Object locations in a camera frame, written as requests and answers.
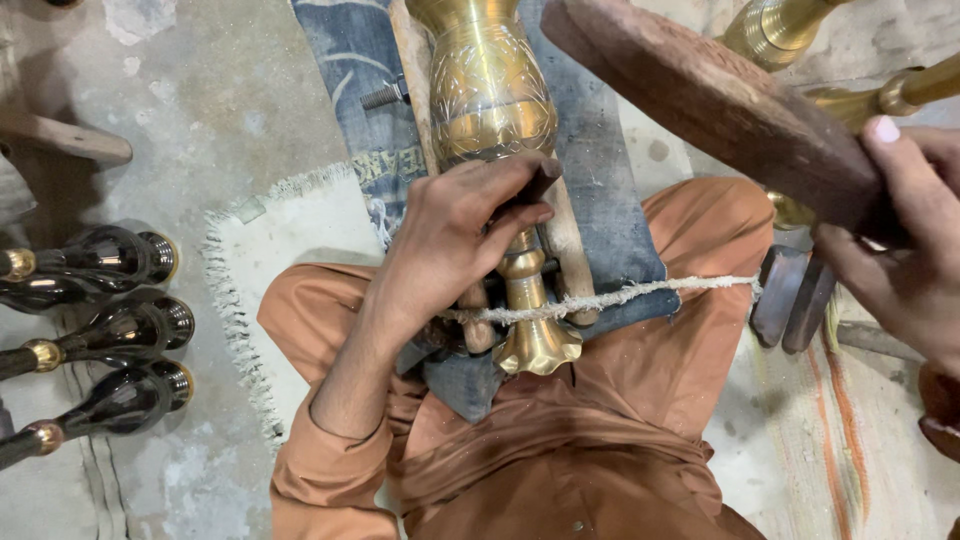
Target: frayed rope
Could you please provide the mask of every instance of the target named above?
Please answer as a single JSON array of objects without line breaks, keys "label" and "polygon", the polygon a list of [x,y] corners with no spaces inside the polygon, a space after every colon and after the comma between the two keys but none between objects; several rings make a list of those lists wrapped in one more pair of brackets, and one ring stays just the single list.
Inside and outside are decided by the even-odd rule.
[{"label": "frayed rope", "polygon": [[738,284],[748,284],[754,290],[754,297],[759,297],[763,292],[760,286],[759,276],[752,278],[740,278],[737,276],[721,276],[719,278],[700,278],[693,276],[690,278],[677,278],[675,280],[666,280],[663,282],[637,283],[631,282],[624,285],[616,292],[607,294],[598,294],[596,296],[585,296],[571,298],[564,296],[562,302],[557,304],[547,304],[534,309],[510,310],[505,307],[496,309],[445,309],[440,312],[444,319],[454,319],[460,324],[470,321],[493,321],[509,325],[517,321],[532,321],[538,319],[560,319],[566,317],[568,313],[574,311],[584,311],[587,309],[596,309],[603,311],[610,306],[620,306],[626,304],[633,298],[641,294],[647,294],[661,289],[690,289],[690,288],[719,288],[730,287]]}]

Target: rug fringe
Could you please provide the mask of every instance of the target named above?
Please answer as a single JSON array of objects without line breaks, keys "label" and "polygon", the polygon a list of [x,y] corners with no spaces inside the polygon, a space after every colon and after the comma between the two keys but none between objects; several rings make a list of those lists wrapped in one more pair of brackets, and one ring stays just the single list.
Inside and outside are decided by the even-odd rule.
[{"label": "rug fringe", "polygon": [[[356,182],[356,173],[351,164],[333,163],[287,177],[274,184],[265,197],[258,197],[258,199],[262,203],[270,203],[302,197],[315,189],[344,182],[350,178]],[[204,277],[213,291],[214,306],[224,319],[224,334],[233,351],[233,365],[243,374],[240,385],[249,391],[250,402],[260,418],[262,432],[270,448],[275,452],[282,444],[284,432],[282,419],[276,412],[273,388],[260,372],[262,367],[260,354],[250,341],[248,327],[255,324],[255,314],[247,313],[240,307],[240,295],[230,276],[219,234],[221,224],[239,219],[234,211],[244,202],[245,200],[237,200],[231,203],[228,209],[210,210],[206,213],[206,240],[201,249],[204,255]]]}]

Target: right hand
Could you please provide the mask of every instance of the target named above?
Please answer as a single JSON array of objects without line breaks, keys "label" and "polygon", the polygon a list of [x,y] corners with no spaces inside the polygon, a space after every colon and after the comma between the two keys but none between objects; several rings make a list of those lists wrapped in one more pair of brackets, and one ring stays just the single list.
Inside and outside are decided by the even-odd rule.
[{"label": "right hand", "polygon": [[872,118],[863,144],[886,177],[909,250],[877,252],[820,224],[814,240],[837,278],[878,323],[960,380],[960,130]]}]

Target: metal bolt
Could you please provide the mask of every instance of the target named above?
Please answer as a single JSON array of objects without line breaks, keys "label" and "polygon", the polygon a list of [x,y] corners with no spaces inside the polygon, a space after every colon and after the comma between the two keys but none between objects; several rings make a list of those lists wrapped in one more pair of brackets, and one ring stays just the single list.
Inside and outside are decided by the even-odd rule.
[{"label": "metal bolt", "polygon": [[396,77],[395,83],[384,82],[384,87],[376,92],[360,96],[360,105],[363,110],[372,110],[391,103],[404,102],[410,104],[410,90],[407,87],[407,80],[400,73]]},{"label": "metal bolt", "polygon": [[[560,271],[560,261],[557,258],[549,258],[543,262],[543,267],[540,269],[541,274],[553,274],[554,272]],[[484,288],[490,288],[497,286],[503,283],[503,278],[499,274],[493,274],[483,279]]]}]

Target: engraved brass vase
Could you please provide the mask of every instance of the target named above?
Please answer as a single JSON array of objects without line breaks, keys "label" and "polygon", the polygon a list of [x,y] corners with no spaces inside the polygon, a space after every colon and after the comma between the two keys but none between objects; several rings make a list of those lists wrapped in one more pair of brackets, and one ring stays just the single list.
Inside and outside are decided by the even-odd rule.
[{"label": "engraved brass vase", "polygon": [[851,1],[753,0],[718,40],[765,71],[780,71],[810,47],[834,8]]},{"label": "engraved brass vase", "polygon": [[[557,112],[514,19],[518,2],[406,0],[410,14],[434,38],[430,120],[444,171],[463,161],[498,160],[525,149],[553,153]],[[497,269],[507,284],[509,308],[546,302],[542,263],[536,231],[519,235]],[[579,334],[553,319],[522,321],[511,326],[493,359],[509,373],[546,375],[579,357],[581,343]]]}]

